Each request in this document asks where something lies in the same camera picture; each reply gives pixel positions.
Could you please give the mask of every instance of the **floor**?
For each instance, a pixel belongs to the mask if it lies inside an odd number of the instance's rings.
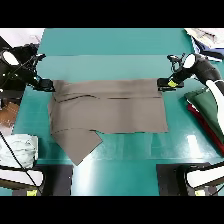
[[[45,78],[73,82],[169,77],[166,56],[192,51],[190,38],[179,28],[46,29],[39,53],[47,57],[38,64],[38,72]],[[224,72],[223,63],[215,66]],[[103,143],[74,167],[72,195],[159,195],[156,164],[222,161],[185,109],[184,93],[201,87],[188,80],[185,88],[163,94],[168,133],[100,133]],[[27,87],[13,133],[38,136],[39,163],[72,164],[49,134],[50,97]]]

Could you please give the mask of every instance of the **dark green fabric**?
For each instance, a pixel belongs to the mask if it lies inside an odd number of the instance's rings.
[[[200,89],[186,93],[185,97],[197,108],[219,140],[224,143],[224,135],[217,119],[217,104],[211,91]]]

